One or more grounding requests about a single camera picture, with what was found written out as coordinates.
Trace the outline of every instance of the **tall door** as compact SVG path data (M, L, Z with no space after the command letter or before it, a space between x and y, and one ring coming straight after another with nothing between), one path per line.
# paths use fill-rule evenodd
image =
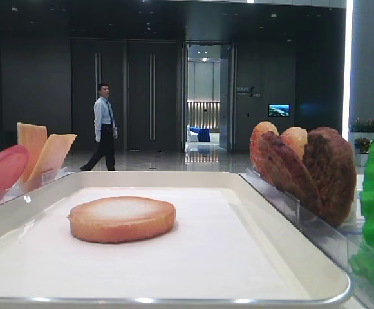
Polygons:
M128 150L177 150L177 59L176 43L128 43Z
M74 150L92 150L95 146L93 106L98 99L99 82L109 85L109 100L118 127L115 149L122 149L123 47L118 41L72 42L72 128L77 134Z

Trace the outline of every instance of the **man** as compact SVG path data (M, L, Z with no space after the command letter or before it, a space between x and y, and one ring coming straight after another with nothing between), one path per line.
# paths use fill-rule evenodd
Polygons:
M94 103L94 126L97 148L87 164L81 171L90 171L95 164L105 156L107 170L115 170L114 139L117 139L117 127L115 126L111 104L108 101L109 87L107 84L99 84L99 99Z

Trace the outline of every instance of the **white tray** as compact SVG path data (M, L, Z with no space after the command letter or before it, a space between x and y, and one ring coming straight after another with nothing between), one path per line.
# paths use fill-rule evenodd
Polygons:
M135 195L173 203L146 241L71 236L79 203ZM0 308L342 308L348 275L238 174L85 172L0 206Z

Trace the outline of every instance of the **television screen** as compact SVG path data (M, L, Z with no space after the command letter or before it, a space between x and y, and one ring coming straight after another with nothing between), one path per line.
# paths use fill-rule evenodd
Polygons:
M284 104L284 105L270 104L268 115L270 117L273 117L273 116L288 117L290 115L290 106L288 104Z

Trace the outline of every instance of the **potted plant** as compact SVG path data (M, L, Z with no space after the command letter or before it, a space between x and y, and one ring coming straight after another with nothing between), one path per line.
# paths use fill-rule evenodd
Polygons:
M366 166L368 159L368 151L371 146L371 140L368 138L358 138L355 140L355 164L358 166Z
M374 120L361 121L359 118L350 123L350 132L348 133L348 142L351 144L354 153L356 152L355 141L360 138L374 140Z

